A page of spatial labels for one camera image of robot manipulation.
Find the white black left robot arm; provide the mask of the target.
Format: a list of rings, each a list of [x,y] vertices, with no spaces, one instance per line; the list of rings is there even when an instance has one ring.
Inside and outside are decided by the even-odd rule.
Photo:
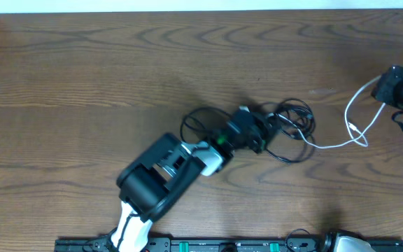
[[[275,113],[240,107],[220,128],[197,124],[197,143],[163,134],[117,178],[121,216],[110,237],[112,251],[141,251],[153,225],[199,176],[219,172],[240,149],[262,153],[281,130]]]

